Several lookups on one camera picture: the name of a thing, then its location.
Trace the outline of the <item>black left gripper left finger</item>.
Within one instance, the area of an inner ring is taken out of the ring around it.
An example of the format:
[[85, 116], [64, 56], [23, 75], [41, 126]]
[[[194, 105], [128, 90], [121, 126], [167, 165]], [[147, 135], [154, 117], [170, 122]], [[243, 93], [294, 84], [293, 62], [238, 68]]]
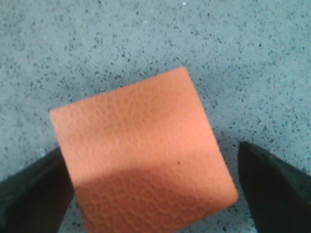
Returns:
[[0, 183], [2, 233], [56, 233], [73, 198], [59, 148]]

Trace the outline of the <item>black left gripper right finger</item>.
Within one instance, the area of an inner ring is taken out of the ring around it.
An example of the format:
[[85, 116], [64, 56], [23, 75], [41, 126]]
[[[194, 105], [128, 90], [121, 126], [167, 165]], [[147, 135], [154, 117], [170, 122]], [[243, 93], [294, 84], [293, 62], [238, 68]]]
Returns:
[[311, 177], [256, 144], [242, 141], [238, 174], [259, 233], [311, 231]]

